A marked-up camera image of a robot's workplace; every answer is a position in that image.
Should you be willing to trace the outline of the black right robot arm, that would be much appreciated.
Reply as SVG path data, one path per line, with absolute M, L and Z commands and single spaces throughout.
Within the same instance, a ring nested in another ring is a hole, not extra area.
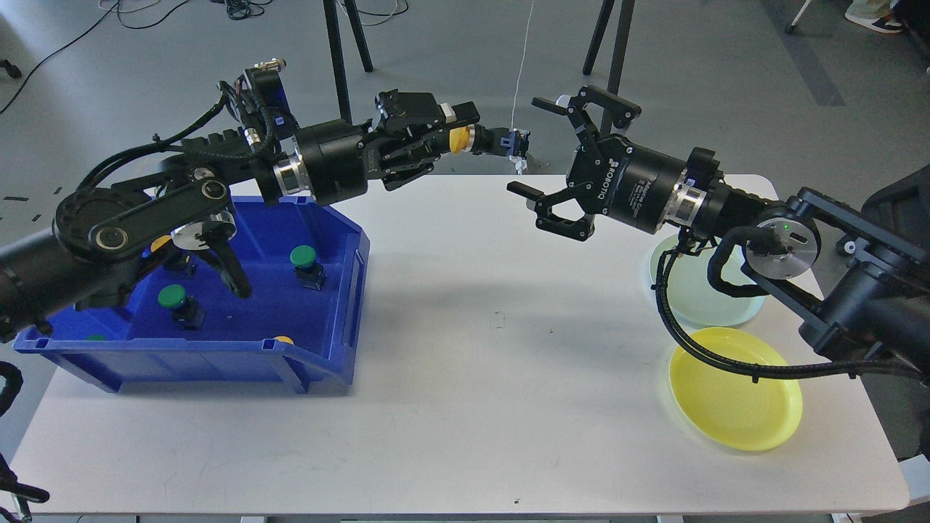
M 928 383 L 928 249 L 920 243 L 807 187 L 786 200 L 734 188 L 710 150 L 680 160 L 635 145 L 625 131 L 640 107 L 599 87 L 532 104 L 567 117 L 579 143 L 565 189 L 546 195 L 511 182 L 509 192 L 526 199 L 539 229 L 578 241 L 591 238 L 597 216 L 647 234 L 677 227 L 653 290 L 668 333 L 691 357 L 754 381 L 877 373 Z M 707 248 L 715 291 L 774 297 L 801 318 L 801 338 L 825 361 L 743 362 L 687 334 L 671 311 L 672 267 Z

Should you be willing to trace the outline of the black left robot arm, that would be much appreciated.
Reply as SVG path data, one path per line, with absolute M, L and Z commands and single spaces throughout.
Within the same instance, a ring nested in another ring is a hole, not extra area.
M 230 188 L 254 181 L 267 204 L 302 191 L 327 206 L 362 195 L 370 181 L 389 191 L 432 171 L 446 153 L 522 154 L 507 129 L 479 123 L 474 103 L 448 105 L 430 93 L 376 96 L 378 119 L 296 122 L 283 92 L 285 62 L 260 62 L 219 101 L 169 138 L 153 137 L 103 160 L 57 206 L 51 228 L 2 248 L 2 341 L 68 306 L 126 306 L 144 278 L 202 259 L 240 299 L 252 294 L 230 247 Z

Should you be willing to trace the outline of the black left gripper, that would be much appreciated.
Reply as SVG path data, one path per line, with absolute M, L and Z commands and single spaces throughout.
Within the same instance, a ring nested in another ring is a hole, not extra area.
M 464 128 L 478 123 L 473 102 L 438 103 L 429 92 L 381 92 L 375 98 L 373 129 L 388 135 L 422 136 L 428 131 Z M 387 191 L 395 191 L 434 169 L 448 142 L 423 142 L 409 150 L 385 153 L 379 166 L 369 147 L 370 122 L 352 125 L 341 119 L 297 129 L 300 158 L 305 165 L 310 192 L 320 206 L 356 198 L 368 191 L 368 183 L 381 178 Z

